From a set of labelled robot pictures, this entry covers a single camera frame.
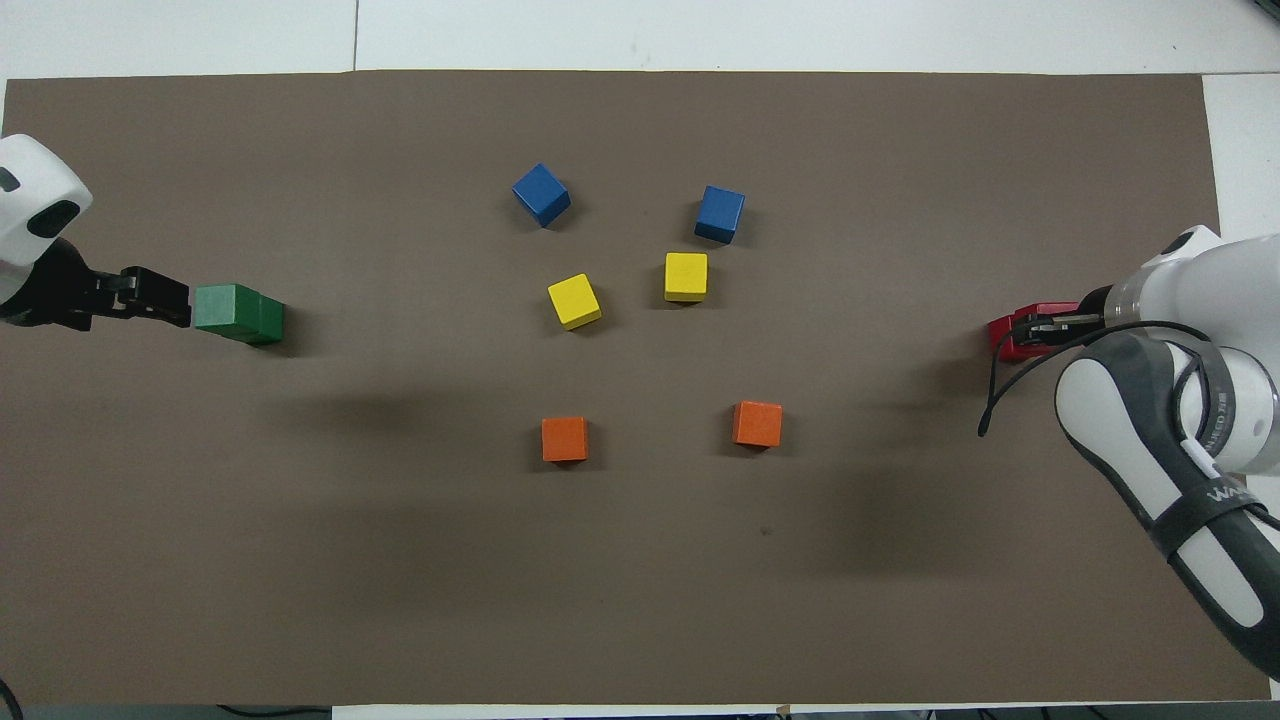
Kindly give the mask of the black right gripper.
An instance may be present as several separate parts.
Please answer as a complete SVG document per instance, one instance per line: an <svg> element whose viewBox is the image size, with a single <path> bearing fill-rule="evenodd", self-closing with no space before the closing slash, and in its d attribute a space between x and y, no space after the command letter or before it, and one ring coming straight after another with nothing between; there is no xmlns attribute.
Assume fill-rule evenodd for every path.
<svg viewBox="0 0 1280 720"><path fill-rule="evenodd" d="M1110 286L1091 291L1080 301L1080 314L1029 313L1015 322L1015 336L1020 336L1021 348L1056 348L1079 334L1073 327L1080 325L1080 333L1089 334L1106 327L1105 313ZM1091 320L1085 323L1085 316Z"/></svg>

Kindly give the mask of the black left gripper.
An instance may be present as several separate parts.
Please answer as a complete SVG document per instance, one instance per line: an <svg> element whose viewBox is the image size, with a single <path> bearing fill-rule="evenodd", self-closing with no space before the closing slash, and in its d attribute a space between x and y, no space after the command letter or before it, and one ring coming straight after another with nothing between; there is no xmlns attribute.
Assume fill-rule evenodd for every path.
<svg viewBox="0 0 1280 720"><path fill-rule="evenodd" d="M143 318L178 328L191 327L189 287L168 275L143 266L127 266L101 275L100 287L124 307L97 309L96 316ZM3 302L1 319L17 327L61 325L90 331L97 290L96 272L68 240L58 238L35 263L24 284Z"/></svg>

